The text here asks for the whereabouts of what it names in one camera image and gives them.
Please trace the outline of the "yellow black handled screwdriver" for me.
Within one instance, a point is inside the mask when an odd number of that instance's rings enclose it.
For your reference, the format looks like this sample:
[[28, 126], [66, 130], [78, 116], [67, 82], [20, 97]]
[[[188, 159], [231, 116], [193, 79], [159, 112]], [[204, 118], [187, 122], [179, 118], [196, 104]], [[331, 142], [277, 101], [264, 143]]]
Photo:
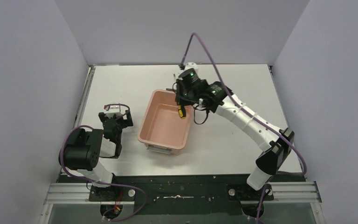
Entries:
[[178, 105], [178, 114], [181, 119], [186, 118], [186, 108], [182, 105]]

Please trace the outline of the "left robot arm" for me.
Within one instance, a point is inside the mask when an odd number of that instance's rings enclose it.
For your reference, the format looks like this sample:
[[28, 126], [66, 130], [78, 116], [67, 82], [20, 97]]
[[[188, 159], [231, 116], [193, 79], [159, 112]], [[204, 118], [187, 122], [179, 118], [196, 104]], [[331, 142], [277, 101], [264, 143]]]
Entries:
[[133, 126], [131, 112], [100, 112], [102, 129], [86, 131], [77, 127], [63, 144], [58, 160], [66, 169], [82, 174], [92, 184], [91, 193], [107, 201], [122, 196], [122, 187], [116, 185], [113, 173], [108, 171], [100, 158], [117, 159], [122, 151], [123, 129]]

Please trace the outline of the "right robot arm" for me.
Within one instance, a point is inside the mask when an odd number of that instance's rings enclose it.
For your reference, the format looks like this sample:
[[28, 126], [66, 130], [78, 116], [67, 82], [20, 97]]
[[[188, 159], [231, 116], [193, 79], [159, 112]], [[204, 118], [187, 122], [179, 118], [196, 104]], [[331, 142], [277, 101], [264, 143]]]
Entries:
[[290, 144], [294, 132], [289, 128], [279, 128], [252, 111], [222, 82], [209, 84], [200, 79], [194, 68], [183, 71], [176, 79], [176, 97], [181, 118], [186, 116], [183, 108], [187, 105], [199, 105], [207, 112], [215, 113], [247, 134], [262, 150], [256, 159], [256, 167], [247, 178], [247, 185], [260, 190], [291, 153]]

